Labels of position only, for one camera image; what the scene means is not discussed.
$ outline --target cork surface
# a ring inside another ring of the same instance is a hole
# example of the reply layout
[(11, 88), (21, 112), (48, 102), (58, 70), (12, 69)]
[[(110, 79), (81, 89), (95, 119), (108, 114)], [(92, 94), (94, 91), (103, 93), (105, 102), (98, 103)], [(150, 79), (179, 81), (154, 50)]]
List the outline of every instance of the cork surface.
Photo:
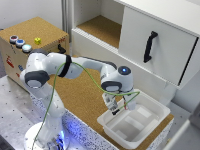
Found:
[[(100, 84), (100, 74), (96, 70), (88, 69), (94, 79)], [(48, 81), (53, 85), (54, 76)], [(102, 94), (89, 76), (83, 72), (76, 79), (66, 79), (57, 77), (56, 90), (60, 95), (65, 107), (79, 117), (82, 121), (88, 124), (96, 132), (106, 138), (108, 141), (123, 150), (120, 145), (109, 138), (103, 130), (103, 127), (97, 122), (97, 118), (101, 116), (107, 107), (104, 104)], [(145, 150), (153, 140), (160, 134), (160, 132), (173, 119), (173, 115), (169, 115), (164, 121), (146, 138), (145, 141), (136, 150)]]
[[(41, 48), (68, 34), (40, 17), (32, 18), (0, 31), (0, 37), (9, 42), (10, 36), (17, 35), (25, 40), (33, 49)], [(41, 38), (42, 43), (36, 45), (34, 39)]]
[(115, 23), (103, 16), (98, 16), (81, 25), (78, 25), (77, 27), (99, 38), (100, 40), (119, 48), (122, 27), (120, 24)]

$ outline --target cardboard box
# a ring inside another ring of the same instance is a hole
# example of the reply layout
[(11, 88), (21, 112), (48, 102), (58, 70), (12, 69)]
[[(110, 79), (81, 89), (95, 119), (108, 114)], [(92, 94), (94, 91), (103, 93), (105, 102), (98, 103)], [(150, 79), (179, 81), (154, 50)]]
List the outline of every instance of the cardboard box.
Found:
[[(60, 44), (69, 54), (69, 35), (53, 26), (42, 18), (36, 17), (15, 26), (0, 31), (0, 51), (7, 75), (23, 87), (19, 76), (26, 68), (28, 54), (16, 45), (10, 44), (10, 36), (17, 35), (19, 39), (25, 40), (26, 44), (33, 49), (42, 48), (47, 52), (59, 52)], [(41, 44), (35, 44), (35, 38), (41, 38)]]

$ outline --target green cable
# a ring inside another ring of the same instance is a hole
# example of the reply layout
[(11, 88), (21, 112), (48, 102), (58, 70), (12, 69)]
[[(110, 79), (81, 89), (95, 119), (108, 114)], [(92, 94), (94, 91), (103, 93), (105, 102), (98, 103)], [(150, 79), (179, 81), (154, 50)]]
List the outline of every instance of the green cable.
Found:
[(57, 75), (58, 75), (58, 72), (59, 72), (60, 68), (61, 68), (64, 64), (65, 64), (65, 63), (63, 63), (62, 65), (60, 65), (60, 67), (58, 68), (58, 70), (57, 70), (57, 72), (56, 72), (56, 74), (55, 74), (54, 83), (53, 83), (53, 91), (52, 91), (52, 94), (51, 94), (51, 100), (50, 100), (49, 106), (48, 106), (48, 108), (47, 108), (47, 111), (46, 111), (46, 113), (45, 113), (45, 116), (44, 116), (42, 125), (41, 125), (41, 127), (40, 127), (40, 129), (39, 129), (39, 131), (38, 131), (38, 133), (37, 133), (37, 135), (36, 135), (36, 137), (35, 137), (35, 139), (34, 139), (33, 146), (32, 146), (32, 150), (33, 150), (35, 141), (36, 141), (36, 139), (37, 139), (37, 137), (38, 137), (38, 134), (40, 133), (40, 130), (42, 129), (42, 126), (43, 126), (43, 124), (44, 124), (44, 121), (45, 121), (45, 119), (46, 119), (46, 117), (47, 117), (47, 113), (48, 113), (49, 108), (50, 108), (50, 106), (51, 106), (51, 102), (52, 102), (52, 100), (53, 100), (53, 94), (54, 94), (54, 89), (55, 89), (55, 84), (56, 84), (56, 77), (57, 77)]
[[(80, 66), (81, 68), (83, 68), (83, 70), (85, 70), (85, 72), (90, 76), (90, 78), (91, 78), (92, 81), (96, 84), (96, 86), (97, 86), (100, 90), (102, 90), (103, 92), (105, 92), (105, 93), (107, 93), (107, 94), (115, 95), (115, 96), (124, 96), (124, 95), (130, 95), (130, 94), (136, 93), (136, 95), (135, 95), (134, 97), (132, 97), (128, 102), (126, 102), (123, 106), (121, 106), (121, 107), (119, 108), (119, 110), (121, 110), (121, 109), (122, 109), (124, 106), (126, 106), (130, 101), (132, 101), (138, 94), (140, 94), (140, 92), (130, 92), (130, 93), (124, 93), (124, 94), (116, 94), (116, 93), (107, 92), (107, 91), (105, 91), (104, 89), (102, 89), (102, 88), (98, 85), (98, 83), (94, 80), (94, 78), (93, 78), (92, 75), (88, 72), (88, 70), (87, 70), (86, 68), (84, 68), (82, 65), (80, 65), (80, 64), (78, 64), (78, 63), (76, 63), (76, 62), (72, 62), (72, 63), (74, 63), (74, 64)], [(32, 150), (33, 150), (35, 141), (36, 141), (36, 139), (37, 139), (37, 137), (38, 137), (38, 134), (40, 133), (40, 131), (41, 131), (41, 129), (42, 129), (42, 126), (43, 126), (43, 124), (44, 124), (44, 121), (45, 121), (45, 119), (46, 119), (46, 117), (47, 117), (47, 113), (48, 113), (49, 108), (50, 108), (50, 106), (51, 106), (51, 102), (52, 102), (52, 100), (53, 100), (53, 94), (54, 94), (55, 84), (56, 84), (56, 77), (57, 77), (57, 75), (58, 75), (58, 72), (59, 72), (60, 68), (61, 68), (64, 64), (65, 64), (65, 63), (63, 63), (62, 65), (59, 66), (59, 68), (58, 68), (58, 70), (57, 70), (57, 72), (56, 72), (56, 74), (55, 74), (54, 83), (53, 83), (53, 91), (52, 91), (52, 94), (51, 94), (51, 100), (50, 100), (50, 103), (49, 103), (49, 105), (48, 105), (47, 111), (46, 111), (46, 113), (45, 113), (45, 116), (44, 116), (42, 125), (41, 125), (41, 127), (40, 127), (40, 129), (39, 129), (39, 131), (38, 131), (38, 133), (37, 133), (37, 135), (36, 135), (36, 137), (35, 137), (35, 139), (34, 139), (33, 146), (32, 146)]]

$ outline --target white plastic bin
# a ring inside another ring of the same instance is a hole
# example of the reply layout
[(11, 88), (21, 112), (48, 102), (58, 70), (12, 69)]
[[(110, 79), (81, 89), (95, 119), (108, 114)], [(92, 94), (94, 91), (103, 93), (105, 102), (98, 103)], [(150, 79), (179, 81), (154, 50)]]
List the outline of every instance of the white plastic bin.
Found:
[(133, 111), (121, 110), (113, 116), (108, 110), (97, 119), (105, 133), (126, 149), (137, 148), (170, 113), (169, 108), (141, 91), (135, 101)]

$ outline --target box handle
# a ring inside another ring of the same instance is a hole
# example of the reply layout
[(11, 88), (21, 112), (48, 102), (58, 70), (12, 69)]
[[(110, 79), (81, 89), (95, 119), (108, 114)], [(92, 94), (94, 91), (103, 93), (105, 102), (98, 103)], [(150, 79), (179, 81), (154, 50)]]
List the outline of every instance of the box handle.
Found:
[(158, 36), (158, 33), (154, 32), (154, 31), (151, 32), (151, 35), (149, 36), (149, 39), (147, 41), (146, 50), (144, 53), (144, 63), (147, 63), (152, 58), (149, 54), (151, 51), (153, 39), (157, 36)]

